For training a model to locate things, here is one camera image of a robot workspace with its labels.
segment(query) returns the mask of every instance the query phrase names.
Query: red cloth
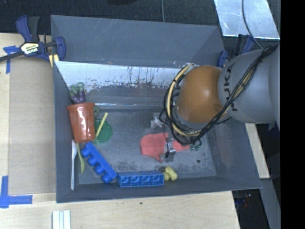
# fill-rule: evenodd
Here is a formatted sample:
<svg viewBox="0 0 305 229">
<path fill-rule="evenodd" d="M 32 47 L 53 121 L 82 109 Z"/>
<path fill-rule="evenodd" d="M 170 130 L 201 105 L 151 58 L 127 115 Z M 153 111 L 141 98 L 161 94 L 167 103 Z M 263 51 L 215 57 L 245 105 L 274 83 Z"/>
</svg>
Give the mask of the red cloth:
<svg viewBox="0 0 305 229">
<path fill-rule="evenodd" d="M 156 158 L 159 161 L 162 161 L 159 155 L 164 154 L 165 143 L 166 139 L 163 133 L 145 135 L 140 140 L 142 155 L 150 156 Z M 190 146 L 182 146 L 175 140 L 173 141 L 173 148 L 176 149 L 176 152 L 179 152 L 190 148 Z"/>
</svg>

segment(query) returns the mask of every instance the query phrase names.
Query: label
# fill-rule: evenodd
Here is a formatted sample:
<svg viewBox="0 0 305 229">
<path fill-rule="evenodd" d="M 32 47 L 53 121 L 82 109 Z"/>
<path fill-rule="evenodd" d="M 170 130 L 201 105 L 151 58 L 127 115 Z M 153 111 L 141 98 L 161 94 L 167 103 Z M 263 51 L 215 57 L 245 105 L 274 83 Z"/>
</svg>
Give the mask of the label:
<svg viewBox="0 0 305 229">
<path fill-rule="evenodd" d="M 27 55 L 37 55 L 40 52 L 39 44 L 31 42 L 23 44 L 21 50 Z"/>
</svg>

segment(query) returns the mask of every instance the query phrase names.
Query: yellow toy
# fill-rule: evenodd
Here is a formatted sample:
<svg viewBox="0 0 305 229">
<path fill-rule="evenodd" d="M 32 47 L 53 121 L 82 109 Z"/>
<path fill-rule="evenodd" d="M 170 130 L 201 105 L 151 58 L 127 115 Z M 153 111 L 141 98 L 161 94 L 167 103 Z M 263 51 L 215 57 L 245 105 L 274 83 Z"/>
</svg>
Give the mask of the yellow toy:
<svg viewBox="0 0 305 229">
<path fill-rule="evenodd" d="M 175 181 L 178 177 L 177 173 L 174 172 L 174 170 L 169 166 L 165 167 L 165 170 L 163 171 L 163 175 L 164 175 L 164 181 L 168 181 L 169 179 Z"/>
</svg>

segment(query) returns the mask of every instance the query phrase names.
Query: black floor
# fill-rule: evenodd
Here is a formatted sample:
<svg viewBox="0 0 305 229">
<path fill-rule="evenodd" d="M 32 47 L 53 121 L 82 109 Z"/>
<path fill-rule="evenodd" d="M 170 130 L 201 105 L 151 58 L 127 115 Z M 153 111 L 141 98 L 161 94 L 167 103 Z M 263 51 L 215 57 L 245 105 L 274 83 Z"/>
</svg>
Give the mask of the black floor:
<svg viewBox="0 0 305 229">
<path fill-rule="evenodd" d="M 280 34 L 281 0 L 267 1 Z M 0 32 L 16 32 L 15 21 L 25 14 L 40 16 L 38 34 L 51 34 L 51 14 L 219 25 L 213 0 L 0 0 Z M 258 41 L 263 48 L 278 44 L 272 40 Z M 223 37 L 223 42 L 225 49 L 231 52 L 236 48 L 237 38 Z M 272 179 L 280 202 L 280 171 L 274 168 L 279 166 L 274 159 L 279 152 L 279 132 L 268 131 L 266 125 L 257 125 L 257 129 L 267 163 L 272 167 Z M 233 194 L 237 197 L 237 213 L 242 229 L 269 228 L 259 190 Z"/>
</svg>

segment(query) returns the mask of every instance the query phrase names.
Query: clamp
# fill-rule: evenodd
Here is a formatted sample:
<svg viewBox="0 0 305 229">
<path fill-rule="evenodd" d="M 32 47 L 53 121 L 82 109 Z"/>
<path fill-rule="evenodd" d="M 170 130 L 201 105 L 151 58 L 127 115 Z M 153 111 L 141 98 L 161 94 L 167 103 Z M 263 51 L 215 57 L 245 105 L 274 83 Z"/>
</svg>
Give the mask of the clamp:
<svg viewBox="0 0 305 229">
<path fill-rule="evenodd" d="M 57 46 L 58 59 L 62 61 L 66 54 L 66 46 L 63 37 L 56 37 L 53 42 L 40 42 L 37 35 L 37 23 L 39 16 L 29 17 L 23 15 L 16 20 L 16 27 L 18 33 L 24 38 L 19 52 L 11 53 L 6 56 L 0 57 L 0 62 L 9 60 L 21 55 L 26 57 L 36 57 L 50 62 L 52 55 L 48 52 L 48 48 Z"/>
</svg>

